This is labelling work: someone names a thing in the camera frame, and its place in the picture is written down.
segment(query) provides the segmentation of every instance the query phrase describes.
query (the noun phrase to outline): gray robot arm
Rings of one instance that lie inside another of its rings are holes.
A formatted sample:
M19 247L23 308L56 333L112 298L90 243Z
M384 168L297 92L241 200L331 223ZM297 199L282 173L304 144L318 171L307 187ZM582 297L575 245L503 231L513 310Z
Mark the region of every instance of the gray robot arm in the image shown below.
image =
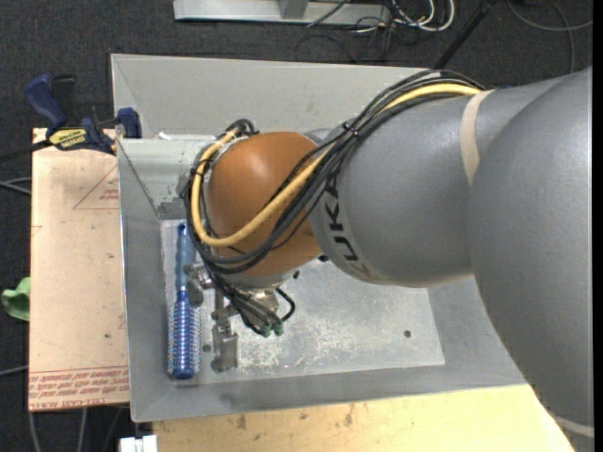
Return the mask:
M474 274L544 405L594 437L592 70L484 94L387 121L333 173L312 228L360 280Z
M427 102L420 81L400 83L315 142L226 133L191 177L198 251L229 299L262 296L321 251L371 283L474 275L544 405L568 433L594 437L592 70L492 91L422 75L436 83ZM306 169L315 177L280 200L280 217L250 229Z

